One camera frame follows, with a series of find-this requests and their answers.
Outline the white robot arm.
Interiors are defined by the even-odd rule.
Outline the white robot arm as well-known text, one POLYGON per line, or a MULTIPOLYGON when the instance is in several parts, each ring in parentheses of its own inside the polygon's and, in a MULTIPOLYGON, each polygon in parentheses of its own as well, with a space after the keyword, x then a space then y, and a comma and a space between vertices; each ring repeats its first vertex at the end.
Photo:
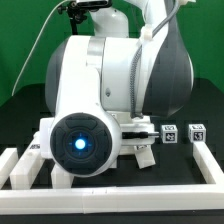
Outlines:
POLYGON ((188 100, 193 68, 176 21, 191 0, 126 0, 144 25, 128 35, 111 0, 77 0, 76 22, 90 16, 94 35, 73 35, 54 52, 46 76, 53 115, 40 121, 40 150, 77 177, 103 173, 125 146, 150 146, 153 116, 170 116, 188 100))

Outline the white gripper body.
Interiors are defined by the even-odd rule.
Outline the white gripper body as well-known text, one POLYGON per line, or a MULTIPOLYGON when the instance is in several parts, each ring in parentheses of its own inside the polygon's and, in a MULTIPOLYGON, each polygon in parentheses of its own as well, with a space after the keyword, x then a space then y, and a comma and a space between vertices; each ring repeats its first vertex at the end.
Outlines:
MULTIPOLYGON (((130 118, 129 113, 112 113, 112 116, 118 122, 122 133, 122 149, 120 155, 130 155, 134 153, 131 146, 149 146, 152 145, 160 134, 155 130, 149 116, 142 118, 130 118)), ((45 159, 52 159, 50 150, 50 133, 53 128, 55 118, 42 118, 40 120, 40 151, 45 159)))

